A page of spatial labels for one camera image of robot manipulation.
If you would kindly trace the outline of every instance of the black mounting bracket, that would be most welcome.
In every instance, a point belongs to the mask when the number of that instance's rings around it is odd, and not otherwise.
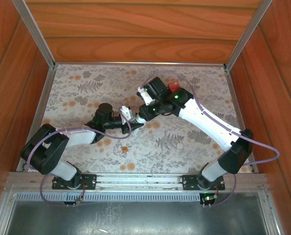
[[[218,177],[210,188],[201,188],[197,179],[197,175],[182,175],[183,190],[225,190],[223,176]]]
[[[80,181],[82,181],[85,186],[86,190],[95,190],[96,186],[96,175],[94,174],[82,174],[80,177]],[[66,185],[66,181],[63,180],[61,177],[54,177],[52,180],[52,189],[72,189]],[[83,190],[83,184],[80,182],[78,190]]]

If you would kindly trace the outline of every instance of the floral pattern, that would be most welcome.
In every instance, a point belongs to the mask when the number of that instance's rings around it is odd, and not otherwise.
[[[138,112],[143,104],[135,94],[138,86],[150,74],[162,70],[186,76],[207,109],[238,126],[223,68],[135,65],[59,65],[43,123],[57,128],[83,126],[104,102],[115,111],[126,105]],[[172,74],[159,77],[165,84],[179,81]],[[189,90],[185,82],[179,83]],[[108,134],[122,136],[120,130]],[[196,173],[222,153],[208,135],[189,122],[175,116],[159,116],[128,139],[103,138],[96,144],[73,146],[65,150],[62,158],[89,172]]]

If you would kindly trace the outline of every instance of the wooden enclosure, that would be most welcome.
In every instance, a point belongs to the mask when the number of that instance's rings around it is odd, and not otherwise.
[[[27,0],[56,61],[226,63],[259,0]]]
[[[291,0],[274,0],[231,70],[245,125],[276,147],[279,160],[258,165],[291,234]],[[256,160],[273,156],[254,146]]]
[[[48,65],[11,0],[0,0],[0,194],[16,170]]]

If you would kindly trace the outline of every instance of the metal grate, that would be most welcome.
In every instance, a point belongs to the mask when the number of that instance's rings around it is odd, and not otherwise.
[[[72,202],[79,193],[44,192],[46,200]],[[17,201],[42,201],[38,192],[18,192]],[[199,202],[199,193],[94,193],[84,196],[87,202]]]

